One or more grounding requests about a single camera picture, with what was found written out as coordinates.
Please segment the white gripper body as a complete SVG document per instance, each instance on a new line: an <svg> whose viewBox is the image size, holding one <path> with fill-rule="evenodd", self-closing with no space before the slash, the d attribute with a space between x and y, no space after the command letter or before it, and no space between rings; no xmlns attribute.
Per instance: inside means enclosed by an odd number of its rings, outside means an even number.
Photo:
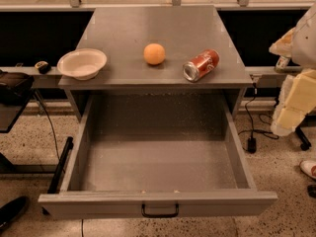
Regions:
<svg viewBox="0 0 316 237"><path fill-rule="evenodd" d="M290 29L280 39L274 42L269 47L269 52L279 56L291 57L293 34L294 28Z"/></svg>

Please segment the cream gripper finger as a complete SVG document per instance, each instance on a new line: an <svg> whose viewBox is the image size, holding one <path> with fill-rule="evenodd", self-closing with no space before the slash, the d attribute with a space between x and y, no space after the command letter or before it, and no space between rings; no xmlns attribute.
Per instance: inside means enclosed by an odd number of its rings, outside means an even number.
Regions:
<svg viewBox="0 0 316 237"><path fill-rule="evenodd" d="M304 69L295 76L293 90L295 106L298 108L298 125L316 108L316 70Z"/></svg>
<svg viewBox="0 0 316 237"><path fill-rule="evenodd" d="M298 125L298 108L295 106L293 90L295 77L287 75L281 85L271 124L271 131L277 136L288 136Z"/></svg>

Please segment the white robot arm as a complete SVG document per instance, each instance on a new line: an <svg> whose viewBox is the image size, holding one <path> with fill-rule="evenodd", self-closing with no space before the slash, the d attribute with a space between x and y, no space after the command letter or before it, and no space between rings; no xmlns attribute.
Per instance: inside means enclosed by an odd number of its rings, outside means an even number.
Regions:
<svg viewBox="0 0 316 237"><path fill-rule="evenodd" d="M273 134L288 136L316 108L316 4L271 45L269 52L290 58L302 68L298 75L288 75L282 83L271 124Z"/></svg>

